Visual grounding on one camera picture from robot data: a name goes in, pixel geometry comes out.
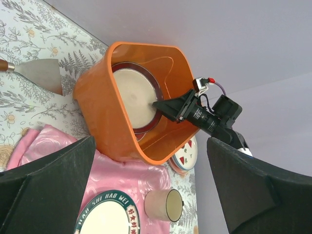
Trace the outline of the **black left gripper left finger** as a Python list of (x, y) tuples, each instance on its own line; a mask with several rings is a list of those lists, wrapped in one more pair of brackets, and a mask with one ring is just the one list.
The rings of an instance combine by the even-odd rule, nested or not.
[(96, 150), (92, 136), (2, 172), (2, 234), (72, 234)]

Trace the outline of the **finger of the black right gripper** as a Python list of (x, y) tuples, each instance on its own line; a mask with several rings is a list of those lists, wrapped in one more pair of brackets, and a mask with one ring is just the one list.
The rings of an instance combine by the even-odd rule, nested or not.
[(181, 117), (182, 108), (171, 108), (171, 107), (156, 107), (158, 111), (161, 112), (163, 116), (172, 122), (182, 122), (183, 117)]
[(155, 101), (152, 106), (157, 110), (181, 110), (191, 104), (192, 99), (195, 97), (196, 91), (194, 89), (189, 90), (187, 93), (180, 97)]

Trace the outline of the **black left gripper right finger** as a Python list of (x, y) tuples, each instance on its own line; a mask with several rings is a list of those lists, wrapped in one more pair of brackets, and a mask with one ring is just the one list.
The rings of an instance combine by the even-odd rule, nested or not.
[(310, 234), (312, 178), (246, 155), (216, 138), (207, 155), (231, 234)]

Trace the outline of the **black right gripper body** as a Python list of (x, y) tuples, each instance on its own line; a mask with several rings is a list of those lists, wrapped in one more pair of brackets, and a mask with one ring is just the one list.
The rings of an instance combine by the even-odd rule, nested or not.
[(191, 104), (182, 109), (181, 117), (212, 137), (234, 137), (234, 101), (227, 96), (220, 96), (212, 108), (202, 106), (200, 98), (195, 96)]

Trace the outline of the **dark red cream plate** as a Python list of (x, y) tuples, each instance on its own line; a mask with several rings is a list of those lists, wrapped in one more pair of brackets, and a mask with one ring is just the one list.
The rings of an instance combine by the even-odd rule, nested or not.
[(153, 103), (163, 100), (163, 93), (153, 74), (134, 62), (116, 63), (112, 72), (134, 133), (155, 128), (161, 113)]

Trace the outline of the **red teal floral plate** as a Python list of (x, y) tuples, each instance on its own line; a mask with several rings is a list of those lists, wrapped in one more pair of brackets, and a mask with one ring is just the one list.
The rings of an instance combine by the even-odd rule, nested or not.
[(146, 133), (135, 133), (135, 137), (137, 142), (140, 142), (144, 137), (145, 137)]

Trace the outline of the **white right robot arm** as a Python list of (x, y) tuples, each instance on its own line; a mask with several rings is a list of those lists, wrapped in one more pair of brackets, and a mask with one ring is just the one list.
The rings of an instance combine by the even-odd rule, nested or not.
[(242, 134), (233, 129), (242, 107), (226, 95), (221, 95), (213, 107), (203, 106), (201, 97), (208, 96), (198, 95), (191, 89), (180, 97), (155, 101), (152, 106), (170, 121), (176, 123), (188, 121), (210, 136), (252, 156)]

